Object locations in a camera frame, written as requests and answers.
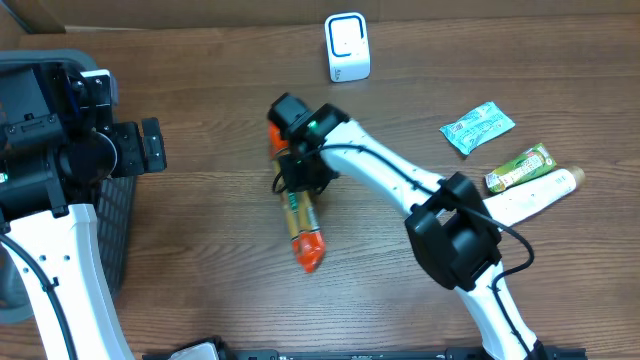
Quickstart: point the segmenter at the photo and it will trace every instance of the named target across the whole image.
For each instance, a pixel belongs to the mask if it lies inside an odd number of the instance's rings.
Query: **green packet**
[[[513,185],[519,185],[542,176],[555,166],[556,161],[540,143],[485,175],[484,179],[492,193],[499,193]]]

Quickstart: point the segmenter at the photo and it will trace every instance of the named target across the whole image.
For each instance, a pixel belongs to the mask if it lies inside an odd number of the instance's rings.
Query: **wall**
[[[11,15],[0,6],[0,50],[17,48],[20,36],[25,34]]]
[[[40,32],[63,27],[188,28],[321,23],[357,10],[373,21],[638,13],[638,0],[6,0]]]

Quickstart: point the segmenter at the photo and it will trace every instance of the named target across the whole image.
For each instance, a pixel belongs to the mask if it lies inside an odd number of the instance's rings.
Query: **cable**
[[[27,266],[29,266],[31,270],[33,270],[33,273],[36,275],[38,280],[40,280],[40,283],[42,284],[42,291],[46,292],[47,296],[49,296],[49,301],[51,301],[53,312],[58,318],[60,330],[62,331],[62,337],[64,338],[64,343],[67,347],[69,360],[78,359],[78,355],[73,344],[73,338],[71,337],[71,329],[69,328],[67,317],[64,315],[64,311],[62,310],[62,305],[60,304],[58,295],[54,290],[54,285],[51,284],[49,278],[44,273],[40,265],[38,265],[38,263],[31,257],[31,255],[29,255],[29,253],[27,253],[27,251],[24,250],[15,241],[11,240],[11,238],[4,234],[0,234],[0,242],[3,242],[9,249],[13,250],[16,255],[18,255],[25,263],[27,263]]]
[[[411,176],[407,175],[404,171],[402,171],[400,168],[398,168],[395,164],[393,164],[391,161],[389,161],[389,159],[385,158],[384,156],[380,155],[379,153],[367,148],[366,146],[363,145],[354,145],[354,144],[331,144],[331,145],[325,145],[325,146],[321,146],[319,148],[313,149],[307,153],[305,153],[304,155],[302,155],[302,159],[306,159],[309,158],[313,155],[319,154],[320,152],[324,151],[324,150],[330,150],[330,149],[350,149],[350,150],[358,150],[360,152],[365,152],[373,157],[375,157],[376,159],[380,160],[382,163],[384,163],[387,167],[389,167],[391,170],[393,170],[396,174],[400,175],[400,177],[402,177],[404,180],[406,180],[408,183],[410,183],[411,185],[413,185],[414,188],[424,192],[427,195],[433,195],[435,192],[432,190],[427,189],[426,187],[424,187],[422,185],[421,182],[413,179]],[[280,171],[278,173],[278,175],[276,175],[276,178],[273,181],[273,187],[272,187],[272,191],[276,192],[276,185],[278,183],[278,181],[280,180],[280,178],[282,178],[282,171]],[[278,190],[278,192],[282,192],[286,190],[286,184],[285,186],[283,186],[281,189]],[[453,206],[454,208],[457,208],[458,211],[462,211],[465,212],[469,215],[473,215],[477,218],[480,218],[484,221],[487,221],[499,228],[501,228],[502,230],[504,230],[504,232],[506,232],[507,234],[513,236],[514,238],[516,238],[518,241],[520,241],[522,243],[522,245],[527,249],[527,252],[529,253],[529,258],[527,259],[527,261],[525,261],[523,264],[518,265],[516,267],[513,267],[511,269],[505,270],[503,272],[501,272],[500,274],[498,274],[494,279],[493,282],[491,283],[491,291],[493,292],[493,296],[496,299],[496,302],[498,303],[498,306],[500,307],[500,310],[502,311],[502,315],[504,316],[505,320],[507,321],[507,324],[509,325],[509,327],[511,328],[511,332],[513,333],[513,335],[516,337],[516,339],[518,339],[518,341],[520,342],[520,345],[522,345],[522,348],[524,349],[525,353],[527,354],[527,358],[531,357],[531,351],[529,350],[529,348],[527,347],[527,344],[524,342],[524,339],[522,338],[522,335],[520,334],[520,332],[518,331],[518,329],[516,329],[515,325],[513,324],[513,321],[511,320],[511,318],[509,317],[509,314],[507,313],[507,309],[504,307],[504,304],[502,303],[502,300],[500,299],[500,295],[498,294],[499,289],[498,289],[498,281],[500,281],[501,279],[503,279],[504,277],[511,275],[511,274],[515,274],[519,271],[522,271],[526,268],[528,268],[529,266],[531,266],[531,264],[533,264],[533,260],[535,259],[535,254],[533,252],[533,247],[531,247],[531,244],[522,236],[520,235],[517,231],[515,231],[512,227],[510,226],[506,226],[504,224],[502,224],[501,222],[495,220],[494,218],[490,217],[490,216],[486,216],[476,210],[473,210],[471,208],[469,208],[468,206],[465,206],[463,204],[457,203],[457,202],[451,202],[449,205]]]

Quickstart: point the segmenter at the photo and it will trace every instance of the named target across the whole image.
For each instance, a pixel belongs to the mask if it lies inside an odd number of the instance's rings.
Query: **blue packet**
[[[469,155],[473,149],[514,126],[516,123],[492,101],[471,110],[453,124],[441,127],[440,131],[461,153]]]

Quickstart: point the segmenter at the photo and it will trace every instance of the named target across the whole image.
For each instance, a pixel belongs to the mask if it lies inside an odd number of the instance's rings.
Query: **wooden table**
[[[509,278],[546,344],[640,357],[640,16],[371,24],[368,80],[331,84],[321,25],[25,36],[78,48],[120,85],[122,120],[156,116],[169,168],[137,190],[116,308],[137,356],[213,334],[235,348],[477,346],[462,302],[416,264],[401,218],[348,178],[319,199],[326,260],[294,261],[270,194],[265,115],[289,91],[332,102],[420,166],[482,175],[539,142],[582,189],[517,227],[537,251]],[[517,126],[463,158],[438,129],[495,101]],[[507,266],[525,251],[505,235]],[[0,354],[44,355],[34,321]]]

